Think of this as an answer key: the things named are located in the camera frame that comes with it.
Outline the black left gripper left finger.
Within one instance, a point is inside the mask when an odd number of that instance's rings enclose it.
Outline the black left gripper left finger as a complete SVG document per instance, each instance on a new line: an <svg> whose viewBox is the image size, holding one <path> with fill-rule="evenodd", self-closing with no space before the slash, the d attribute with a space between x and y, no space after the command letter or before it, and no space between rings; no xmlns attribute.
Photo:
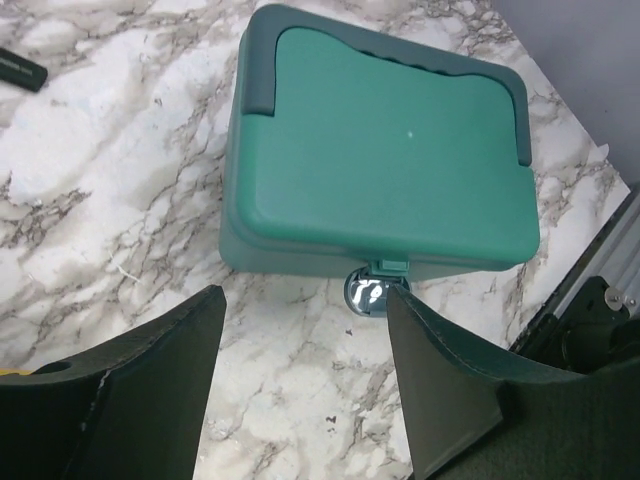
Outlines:
<svg viewBox="0 0 640 480"><path fill-rule="evenodd" d="M1 378L4 479L190 479L225 317L208 286L124 334Z"/></svg>

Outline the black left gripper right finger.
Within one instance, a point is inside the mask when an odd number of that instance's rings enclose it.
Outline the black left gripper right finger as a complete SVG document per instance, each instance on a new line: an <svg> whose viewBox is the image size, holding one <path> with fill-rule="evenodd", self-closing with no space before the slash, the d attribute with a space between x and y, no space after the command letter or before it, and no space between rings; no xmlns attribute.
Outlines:
<svg viewBox="0 0 640 480"><path fill-rule="evenodd" d="M394 288L387 318L415 479L635 479L639 360L590 374L505 350Z"/></svg>

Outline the teal medicine box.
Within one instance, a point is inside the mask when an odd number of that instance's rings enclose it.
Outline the teal medicine box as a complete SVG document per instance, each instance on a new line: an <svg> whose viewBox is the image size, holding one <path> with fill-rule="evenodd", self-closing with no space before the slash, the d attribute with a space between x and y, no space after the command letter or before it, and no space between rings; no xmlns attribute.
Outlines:
<svg viewBox="0 0 640 480"><path fill-rule="evenodd" d="M505 271L539 248L513 70L270 4L241 37L219 251L239 272L395 287Z"/></svg>

